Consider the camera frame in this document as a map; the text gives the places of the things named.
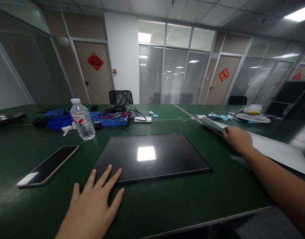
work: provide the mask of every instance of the fluorescent light panel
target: fluorescent light panel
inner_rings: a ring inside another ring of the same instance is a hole
[[[282,56],[275,56],[273,58],[288,58],[288,57],[292,57],[292,56],[298,56],[299,54],[294,54],[294,53],[291,53],[291,54],[286,54],[286,55],[282,55]]]
[[[301,22],[301,21],[305,20],[305,7],[296,12],[293,12],[290,15],[287,15],[284,18],[292,20],[292,21],[296,21],[296,22]]]
[[[138,33],[138,40],[139,40],[139,42],[150,43],[150,41],[151,41],[151,34],[149,34],[149,33]]]

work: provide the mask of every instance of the black office chair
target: black office chair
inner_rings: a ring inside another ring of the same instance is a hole
[[[110,91],[109,100],[112,105],[133,104],[131,91]]]
[[[230,96],[228,105],[246,105],[247,102],[245,96]]]

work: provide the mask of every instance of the smartphone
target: smartphone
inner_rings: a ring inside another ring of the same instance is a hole
[[[33,169],[21,181],[18,188],[42,185],[77,151],[78,145],[64,146],[49,156],[45,161]]]

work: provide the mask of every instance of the hand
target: hand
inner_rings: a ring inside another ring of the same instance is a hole
[[[96,169],[93,169],[82,194],[79,184],[74,185],[70,206],[56,239],[103,238],[115,218],[125,191],[124,188],[120,189],[108,207],[108,195],[121,174],[120,168],[104,186],[111,169],[109,165],[95,186]]]
[[[223,135],[228,143],[240,154],[254,149],[252,135],[243,129],[234,126],[226,126]]]

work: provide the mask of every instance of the white power bank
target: white power bank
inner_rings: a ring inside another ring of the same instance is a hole
[[[147,120],[145,120],[144,117],[135,117],[134,122],[135,123],[151,123],[152,118],[151,117],[146,117]]]

